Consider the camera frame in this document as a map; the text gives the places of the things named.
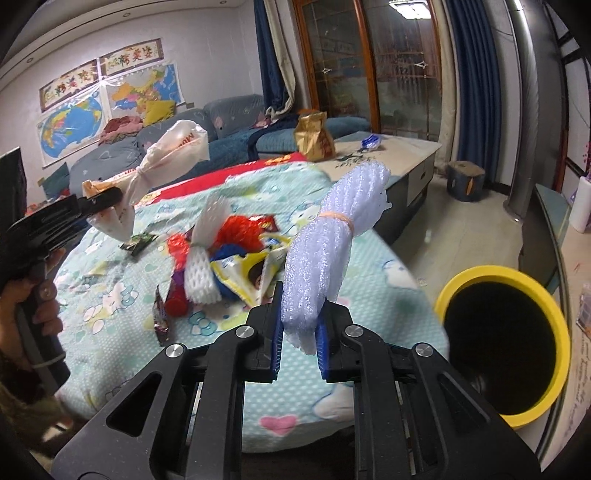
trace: cartoon print blanket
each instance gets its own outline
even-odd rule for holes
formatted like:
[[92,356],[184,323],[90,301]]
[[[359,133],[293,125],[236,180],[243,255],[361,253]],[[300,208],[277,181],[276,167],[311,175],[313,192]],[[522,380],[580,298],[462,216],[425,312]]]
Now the cartoon print blanket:
[[[56,277],[72,375],[59,396],[75,412],[91,417],[159,351],[152,328],[157,285],[168,289],[173,260],[167,237],[192,226],[209,193],[230,198],[238,214],[275,215],[282,232],[294,235],[314,218],[330,180],[315,166],[291,163],[230,177],[205,192],[139,207],[135,233],[159,237],[133,261],[119,242],[91,229]],[[356,323],[386,342],[410,347],[423,341],[447,354],[447,339],[425,295],[381,238],[369,231],[353,242],[340,291]],[[189,348],[213,342],[246,321],[242,303],[195,307],[173,320],[174,340]],[[328,385],[315,356],[284,345],[273,385],[248,384],[243,450],[270,452],[302,446],[353,423],[353,394],[347,384]]]

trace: wall poster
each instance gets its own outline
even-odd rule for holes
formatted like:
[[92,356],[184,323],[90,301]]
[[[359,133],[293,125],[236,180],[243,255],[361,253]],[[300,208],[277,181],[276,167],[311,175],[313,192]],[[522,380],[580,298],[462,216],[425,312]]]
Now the wall poster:
[[103,55],[100,58],[100,73],[103,77],[112,77],[161,60],[164,60],[162,41],[156,38]]
[[70,98],[99,81],[98,63],[86,62],[39,89],[41,112]]
[[99,139],[108,120],[108,108],[104,109],[102,104],[97,85],[42,116],[37,124],[37,136],[44,167]]
[[105,80],[105,85],[111,114],[116,118],[144,118],[149,100],[174,100],[177,105],[184,102],[174,63],[151,65]]

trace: chip bag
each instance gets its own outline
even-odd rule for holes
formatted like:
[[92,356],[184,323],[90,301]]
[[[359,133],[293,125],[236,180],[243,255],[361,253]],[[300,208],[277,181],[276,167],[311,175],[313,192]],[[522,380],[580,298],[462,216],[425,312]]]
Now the chip bag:
[[249,307],[261,305],[265,293],[277,272],[282,269],[287,256],[287,246],[263,250],[244,257],[233,255],[211,263],[217,279]]

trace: yellow pillow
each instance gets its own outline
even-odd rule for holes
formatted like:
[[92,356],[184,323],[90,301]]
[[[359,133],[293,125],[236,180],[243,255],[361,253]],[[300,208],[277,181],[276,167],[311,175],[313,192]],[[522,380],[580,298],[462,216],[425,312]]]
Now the yellow pillow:
[[146,116],[144,126],[156,124],[174,115],[174,100],[148,100],[146,102]]

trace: yellow bucket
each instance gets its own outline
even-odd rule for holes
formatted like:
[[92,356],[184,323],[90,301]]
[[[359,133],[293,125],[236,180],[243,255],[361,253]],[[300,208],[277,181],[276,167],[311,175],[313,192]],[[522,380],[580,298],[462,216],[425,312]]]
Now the yellow bucket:
[[450,341],[450,363],[518,429],[547,411],[570,362],[566,322],[548,291],[508,267],[456,275],[435,311]]

